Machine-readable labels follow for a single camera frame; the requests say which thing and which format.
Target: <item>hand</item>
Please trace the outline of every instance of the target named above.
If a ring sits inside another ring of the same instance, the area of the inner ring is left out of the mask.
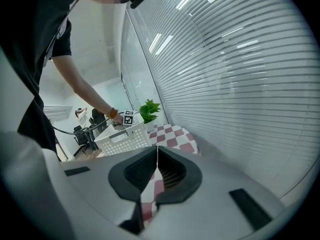
[[[116,123],[121,124],[121,125],[124,123],[124,118],[119,113],[117,113],[116,116],[112,120]]]

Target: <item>black t-shirt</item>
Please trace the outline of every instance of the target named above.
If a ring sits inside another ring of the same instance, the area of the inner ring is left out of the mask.
[[[43,112],[39,82],[46,50],[63,23],[75,0],[14,0],[1,1],[0,44],[13,69],[34,95],[18,132],[36,140],[42,148],[56,151],[55,132]],[[52,57],[71,55],[71,24],[55,41]]]

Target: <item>potted plant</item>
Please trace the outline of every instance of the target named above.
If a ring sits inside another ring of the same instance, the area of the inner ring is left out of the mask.
[[[153,100],[147,99],[145,105],[140,107],[140,114],[143,118],[144,126],[147,132],[154,130],[154,120],[158,117],[154,113],[160,111],[160,103],[154,103]]]

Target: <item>green plant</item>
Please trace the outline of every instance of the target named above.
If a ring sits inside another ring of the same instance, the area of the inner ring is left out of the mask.
[[[159,106],[160,103],[154,103],[153,100],[147,99],[145,105],[140,107],[139,111],[145,124],[150,123],[158,117],[154,113],[160,111]]]

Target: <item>floor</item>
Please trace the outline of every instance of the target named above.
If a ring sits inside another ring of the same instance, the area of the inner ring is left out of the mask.
[[[92,158],[97,158],[97,156],[101,153],[101,149],[92,151],[90,148],[87,148],[87,150],[83,153],[83,150],[85,148],[82,148],[78,151],[78,153],[74,156],[75,160],[88,160]]]

